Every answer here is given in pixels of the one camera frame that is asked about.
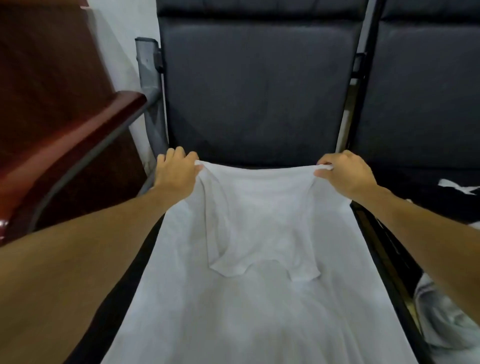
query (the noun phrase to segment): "reddish-brown wood surface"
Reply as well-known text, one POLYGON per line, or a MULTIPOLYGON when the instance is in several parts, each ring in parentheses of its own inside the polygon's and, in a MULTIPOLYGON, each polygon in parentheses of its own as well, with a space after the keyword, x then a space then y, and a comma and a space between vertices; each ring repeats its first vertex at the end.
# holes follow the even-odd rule
MULTIPOLYGON (((76 1, 5 2, 0 0, 0 231, 6 236, 4 242, 25 234, 36 203, 53 183, 145 103, 138 93, 113 92, 85 13, 76 1)), ((136 195, 144 180, 126 131, 55 195, 38 226, 125 201, 136 195)))

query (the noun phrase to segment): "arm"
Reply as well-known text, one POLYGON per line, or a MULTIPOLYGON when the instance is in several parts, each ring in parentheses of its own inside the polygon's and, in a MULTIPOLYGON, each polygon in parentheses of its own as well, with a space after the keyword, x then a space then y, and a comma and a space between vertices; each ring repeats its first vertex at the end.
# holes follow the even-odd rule
POLYGON ((62 363, 160 217, 201 166, 181 147, 158 156, 145 195, 0 248, 0 363, 62 363))
POLYGON ((345 151, 327 154, 317 170, 342 195, 377 217, 405 246, 435 283, 480 324, 480 231, 436 215, 377 185, 359 156, 345 151))

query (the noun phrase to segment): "person's left hand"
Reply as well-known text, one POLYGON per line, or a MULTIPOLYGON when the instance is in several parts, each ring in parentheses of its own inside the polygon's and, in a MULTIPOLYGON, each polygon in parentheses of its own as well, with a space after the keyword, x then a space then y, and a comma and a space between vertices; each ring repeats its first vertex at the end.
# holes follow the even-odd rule
POLYGON ((195 165, 198 159, 196 152, 185 156, 181 146, 175 150, 170 148, 165 155, 156 159, 155 183, 152 190, 165 193, 170 205, 188 197, 195 186, 195 178, 203 166, 195 165))

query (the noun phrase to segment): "person's left arm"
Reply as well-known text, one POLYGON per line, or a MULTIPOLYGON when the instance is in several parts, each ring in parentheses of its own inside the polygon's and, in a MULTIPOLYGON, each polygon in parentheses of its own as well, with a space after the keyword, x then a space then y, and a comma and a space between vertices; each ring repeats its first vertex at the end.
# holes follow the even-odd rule
POLYGON ((192 193, 197 159, 169 149, 145 195, 0 248, 0 363, 67 358, 153 225, 192 193))

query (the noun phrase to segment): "forearm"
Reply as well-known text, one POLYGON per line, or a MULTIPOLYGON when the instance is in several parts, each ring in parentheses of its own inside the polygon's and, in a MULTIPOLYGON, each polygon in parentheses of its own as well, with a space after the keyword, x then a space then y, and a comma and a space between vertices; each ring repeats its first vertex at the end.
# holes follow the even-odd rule
POLYGON ((62 363, 171 204, 155 191, 0 249, 0 362, 62 363))
POLYGON ((437 285, 480 323, 480 231, 375 186, 358 201, 405 246, 437 285))

